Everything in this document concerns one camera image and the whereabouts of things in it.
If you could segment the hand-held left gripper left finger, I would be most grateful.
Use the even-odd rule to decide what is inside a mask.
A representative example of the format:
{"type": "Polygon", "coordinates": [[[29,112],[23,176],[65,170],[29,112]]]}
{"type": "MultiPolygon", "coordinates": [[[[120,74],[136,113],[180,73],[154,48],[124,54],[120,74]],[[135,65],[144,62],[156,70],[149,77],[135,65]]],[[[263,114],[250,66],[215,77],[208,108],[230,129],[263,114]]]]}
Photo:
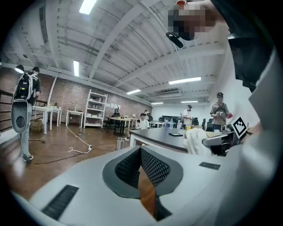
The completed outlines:
{"type": "Polygon", "coordinates": [[[104,166],[130,148],[81,161],[42,186],[26,200],[13,193],[28,216],[41,226],[153,226],[154,217],[138,199],[122,198],[103,181],[104,166]],[[62,215],[55,220],[43,208],[66,186],[78,190],[62,215]]]}

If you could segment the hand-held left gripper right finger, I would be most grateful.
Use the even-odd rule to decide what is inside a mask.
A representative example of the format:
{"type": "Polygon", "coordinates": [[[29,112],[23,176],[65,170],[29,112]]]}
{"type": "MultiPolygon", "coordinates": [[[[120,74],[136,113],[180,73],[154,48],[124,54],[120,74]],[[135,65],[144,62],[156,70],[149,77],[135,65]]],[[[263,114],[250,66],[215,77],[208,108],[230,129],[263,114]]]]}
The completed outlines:
{"type": "Polygon", "coordinates": [[[240,221],[237,177],[240,147],[226,157],[201,156],[142,146],[170,172],[157,186],[157,204],[165,217],[145,226],[234,226],[240,221]]]}

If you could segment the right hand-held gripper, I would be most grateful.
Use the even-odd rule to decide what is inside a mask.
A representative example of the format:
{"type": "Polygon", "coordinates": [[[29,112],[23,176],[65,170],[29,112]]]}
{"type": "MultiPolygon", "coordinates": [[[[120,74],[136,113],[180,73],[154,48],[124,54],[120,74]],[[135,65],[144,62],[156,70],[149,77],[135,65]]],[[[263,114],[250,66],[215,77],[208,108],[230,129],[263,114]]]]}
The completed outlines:
{"type": "MultiPolygon", "coordinates": [[[[247,129],[248,128],[241,117],[232,119],[226,125],[227,133],[232,136],[232,145],[239,144],[241,139],[246,135],[247,129]]],[[[223,139],[227,136],[227,134],[217,134],[214,137],[203,139],[202,143],[205,146],[220,146],[223,144],[223,139]]]]}

